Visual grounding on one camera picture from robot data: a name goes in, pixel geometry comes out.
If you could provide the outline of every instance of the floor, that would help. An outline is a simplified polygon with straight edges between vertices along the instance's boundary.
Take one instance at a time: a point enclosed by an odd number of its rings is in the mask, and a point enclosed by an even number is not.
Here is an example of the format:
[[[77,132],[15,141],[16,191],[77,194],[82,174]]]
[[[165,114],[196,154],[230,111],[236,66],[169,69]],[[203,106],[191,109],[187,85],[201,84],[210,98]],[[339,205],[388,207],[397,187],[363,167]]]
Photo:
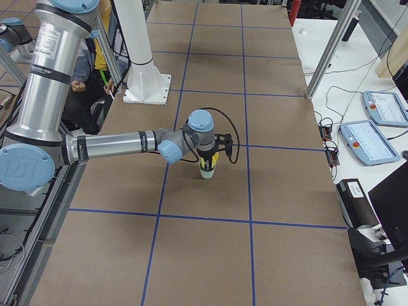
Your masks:
[[[102,134],[217,107],[238,163],[90,161],[31,305],[365,305],[286,10],[156,3],[148,31],[168,102],[117,96]]]

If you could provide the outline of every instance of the pen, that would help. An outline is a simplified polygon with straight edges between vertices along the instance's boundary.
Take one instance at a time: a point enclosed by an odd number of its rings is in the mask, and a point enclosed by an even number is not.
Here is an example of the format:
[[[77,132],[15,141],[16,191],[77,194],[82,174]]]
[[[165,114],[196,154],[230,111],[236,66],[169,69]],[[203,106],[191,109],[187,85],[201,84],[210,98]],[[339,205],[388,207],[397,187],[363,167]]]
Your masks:
[[[103,70],[100,70],[99,73],[101,74],[103,83],[105,83],[105,86],[108,87],[108,80],[106,79],[105,73],[103,72]],[[112,99],[115,99],[110,89],[109,89],[109,95],[112,97]]]

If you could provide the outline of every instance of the white pillar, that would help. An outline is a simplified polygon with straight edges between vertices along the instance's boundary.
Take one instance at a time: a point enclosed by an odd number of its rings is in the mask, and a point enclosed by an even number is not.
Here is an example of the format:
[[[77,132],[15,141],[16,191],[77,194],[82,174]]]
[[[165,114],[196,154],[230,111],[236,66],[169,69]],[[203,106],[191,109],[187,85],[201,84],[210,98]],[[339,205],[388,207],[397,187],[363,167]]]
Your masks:
[[[154,66],[142,1],[116,0],[115,7],[131,59],[124,102],[166,104],[171,75]]]

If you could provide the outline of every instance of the sticker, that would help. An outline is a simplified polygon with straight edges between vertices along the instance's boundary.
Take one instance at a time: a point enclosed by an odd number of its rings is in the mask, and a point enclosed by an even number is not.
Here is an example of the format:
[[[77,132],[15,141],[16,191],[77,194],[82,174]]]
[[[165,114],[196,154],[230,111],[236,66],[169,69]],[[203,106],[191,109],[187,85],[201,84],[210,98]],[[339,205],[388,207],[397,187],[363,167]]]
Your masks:
[[[60,37],[60,32],[41,27],[38,32],[34,54],[43,55],[47,59],[55,59]]]
[[[364,198],[363,191],[361,190],[357,182],[347,182],[347,184],[350,188],[353,198]]]

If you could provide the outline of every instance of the robotic arm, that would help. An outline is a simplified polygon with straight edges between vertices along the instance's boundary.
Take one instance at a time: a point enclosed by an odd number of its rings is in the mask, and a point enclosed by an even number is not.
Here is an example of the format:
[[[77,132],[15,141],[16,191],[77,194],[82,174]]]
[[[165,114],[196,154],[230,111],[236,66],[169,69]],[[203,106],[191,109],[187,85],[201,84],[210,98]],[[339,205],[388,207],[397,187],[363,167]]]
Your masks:
[[[205,178],[214,172],[218,151],[231,157],[230,135],[215,135],[212,116],[196,110],[178,131],[158,129],[121,135],[78,136],[58,132],[81,39],[89,36],[99,0],[38,0],[41,27],[16,123],[7,128],[0,149],[0,184],[32,191],[46,184],[64,164],[93,157],[158,150],[172,164],[193,149]]]

